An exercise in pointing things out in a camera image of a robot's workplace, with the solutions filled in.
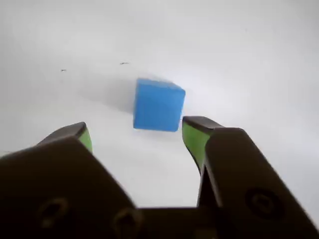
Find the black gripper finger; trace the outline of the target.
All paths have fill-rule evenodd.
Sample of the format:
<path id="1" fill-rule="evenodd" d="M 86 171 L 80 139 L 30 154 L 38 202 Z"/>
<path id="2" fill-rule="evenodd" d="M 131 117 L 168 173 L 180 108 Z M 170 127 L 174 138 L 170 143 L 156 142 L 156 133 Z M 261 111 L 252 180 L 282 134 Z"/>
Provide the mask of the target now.
<path id="1" fill-rule="evenodd" d="M 137 239 L 142 222 L 92 154 L 84 122 L 0 160 L 3 239 Z"/>
<path id="2" fill-rule="evenodd" d="M 182 119 L 182 139 L 201 177 L 220 239 L 316 239 L 319 232 L 245 130 L 201 116 Z"/>

